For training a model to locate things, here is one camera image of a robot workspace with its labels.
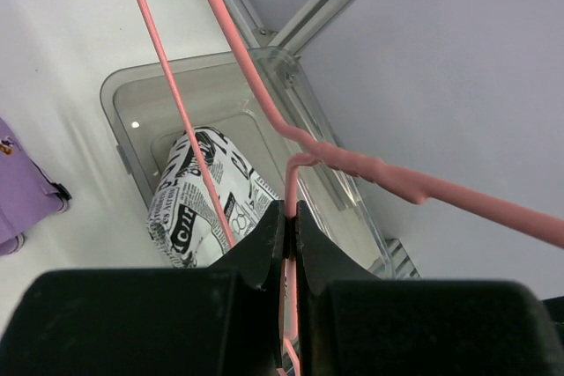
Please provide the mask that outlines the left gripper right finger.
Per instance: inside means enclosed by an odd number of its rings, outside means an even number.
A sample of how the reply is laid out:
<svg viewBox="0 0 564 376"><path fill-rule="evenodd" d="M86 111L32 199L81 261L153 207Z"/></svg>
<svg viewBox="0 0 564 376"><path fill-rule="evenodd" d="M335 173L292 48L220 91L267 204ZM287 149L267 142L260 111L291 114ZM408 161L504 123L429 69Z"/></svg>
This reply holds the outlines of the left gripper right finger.
<svg viewBox="0 0 564 376"><path fill-rule="evenodd" d="M523 285L381 279L333 243L305 203L294 227L303 374L562 374L553 321Z"/></svg>

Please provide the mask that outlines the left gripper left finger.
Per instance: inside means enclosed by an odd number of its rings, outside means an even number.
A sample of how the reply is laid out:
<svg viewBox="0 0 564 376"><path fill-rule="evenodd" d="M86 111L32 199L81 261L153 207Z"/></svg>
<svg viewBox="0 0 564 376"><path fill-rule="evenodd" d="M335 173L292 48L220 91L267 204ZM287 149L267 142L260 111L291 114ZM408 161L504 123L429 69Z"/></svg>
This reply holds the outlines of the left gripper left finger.
<svg viewBox="0 0 564 376"><path fill-rule="evenodd" d="M284 204L206 268L38 276L1 339L4 375L273 375L282 365Z"/></svg>

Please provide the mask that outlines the newspaper print trousers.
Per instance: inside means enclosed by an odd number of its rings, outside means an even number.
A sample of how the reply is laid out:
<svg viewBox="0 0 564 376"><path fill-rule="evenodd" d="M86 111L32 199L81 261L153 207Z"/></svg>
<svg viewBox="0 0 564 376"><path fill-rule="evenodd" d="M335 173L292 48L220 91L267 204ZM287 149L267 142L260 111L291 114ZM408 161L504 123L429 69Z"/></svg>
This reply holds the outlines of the newspaper print trousers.
<svg viewBox="0 0 564 376"><path fill-rule="evenodd" d="M197 127L195 136L226 221L239 242L256 228L278 196L226 135L213 127ZM169 152L146 228L176 268L208 266L230 249L185 135Z"/></svg>

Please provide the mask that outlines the pink wire hanger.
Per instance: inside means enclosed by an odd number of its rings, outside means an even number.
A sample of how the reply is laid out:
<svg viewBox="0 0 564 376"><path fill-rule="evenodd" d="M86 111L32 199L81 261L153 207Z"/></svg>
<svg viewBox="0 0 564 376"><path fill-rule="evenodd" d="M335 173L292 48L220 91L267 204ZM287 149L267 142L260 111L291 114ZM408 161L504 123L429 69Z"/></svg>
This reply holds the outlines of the pink wire hanger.
<svg viewBox="0 0 564 376"><path fill-rule="evenodd" d="M490 195L462 187L455 183L441 180L428 174L416 172L401 166L391 166L379 158L370 158L359 153L344 150L333 144L316 141L305 130L288 124L274 105L255 65L250 59L238 30L229 15L223 0L207 0L219 26L232 49L235 59L243 75L255 95L271 126L284 138L297 142L306 153L292 156L286 164L285 182L285 214L288 219L297 214L297 178L301 166L314 166L323 163L329 168L342 171L353 177L361 177L365 181L377 184L391 194L399 196L413 204L422 204L429 198L448 203L499 225L506 226L537 240L563 248L563 220L527 209L514 203L501 200ZM220 210L219 197L212 183L204 156L201 152L193 126L182 101L174 75L171 71L165 49L160 40L156 25L146 0L137 0L145 26L152 40L161 68L164 71L175 105L182 118L184 128L189 137L197 164L199 165L211 198L213 208L218 216L221 228L230 246L234 246L234 236L228 228L225 213ZM297 263L294 257L285 259L283 270L286 272L289 291L289 328L283 339L284 346L294 365L295 374L301 374L301 365L292 341L298 337L298 293Z"/></svg>

